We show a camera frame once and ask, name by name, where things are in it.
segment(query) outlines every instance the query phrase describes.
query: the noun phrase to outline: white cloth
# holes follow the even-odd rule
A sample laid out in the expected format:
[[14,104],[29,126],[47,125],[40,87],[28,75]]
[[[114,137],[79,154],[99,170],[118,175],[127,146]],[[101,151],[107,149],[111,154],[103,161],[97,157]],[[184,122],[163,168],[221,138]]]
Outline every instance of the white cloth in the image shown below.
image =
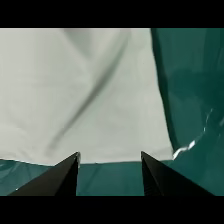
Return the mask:
[[171,158],[147,28],[0,29],[0,158]]

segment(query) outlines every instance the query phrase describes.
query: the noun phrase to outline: glossy green surface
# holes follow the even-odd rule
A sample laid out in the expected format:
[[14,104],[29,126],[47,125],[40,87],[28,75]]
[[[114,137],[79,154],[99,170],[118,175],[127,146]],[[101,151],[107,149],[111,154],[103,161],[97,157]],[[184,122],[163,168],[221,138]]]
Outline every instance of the glossy green surface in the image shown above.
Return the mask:
[[[152,29],[160,90],[175,150],[168,165],[224,195],[224,29]],[[47,167],[0,162],[0,195]],[[78,195],[143,195],[140,163],[82,165]]]

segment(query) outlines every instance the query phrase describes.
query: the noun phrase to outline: white fabric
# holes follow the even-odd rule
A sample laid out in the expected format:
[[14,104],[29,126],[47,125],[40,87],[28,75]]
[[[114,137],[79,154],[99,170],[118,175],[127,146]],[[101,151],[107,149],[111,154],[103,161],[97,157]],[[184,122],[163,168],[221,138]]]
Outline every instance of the white fabric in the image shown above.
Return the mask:
[[171,158],[149,29],[0,29],[0,158]]

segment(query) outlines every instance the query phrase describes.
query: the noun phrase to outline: green tablecloth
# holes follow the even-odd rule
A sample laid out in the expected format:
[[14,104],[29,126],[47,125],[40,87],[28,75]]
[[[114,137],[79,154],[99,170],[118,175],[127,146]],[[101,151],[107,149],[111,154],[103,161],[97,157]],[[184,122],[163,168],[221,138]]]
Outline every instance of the green tablecloth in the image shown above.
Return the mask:
[[[152,36],[173,147],[190,145],[167,164],[224,195],[224,29],[154,28]],[[47,169],[0,161],[0,195]],[[143,195],[140,163],[82,165],[78,180],[78,195]]]

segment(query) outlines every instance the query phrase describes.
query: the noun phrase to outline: teal table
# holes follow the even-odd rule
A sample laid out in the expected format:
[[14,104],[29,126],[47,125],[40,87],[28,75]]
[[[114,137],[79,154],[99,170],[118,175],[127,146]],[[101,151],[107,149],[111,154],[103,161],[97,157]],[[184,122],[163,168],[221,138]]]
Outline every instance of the teal table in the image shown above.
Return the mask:
[[[153,47],[170,139],[166,164],[224,195],[224,29],[154,28]],[[0,195],[48,167],[0,161]],[[143,195],[140,163],[82,165],[78,195]]]

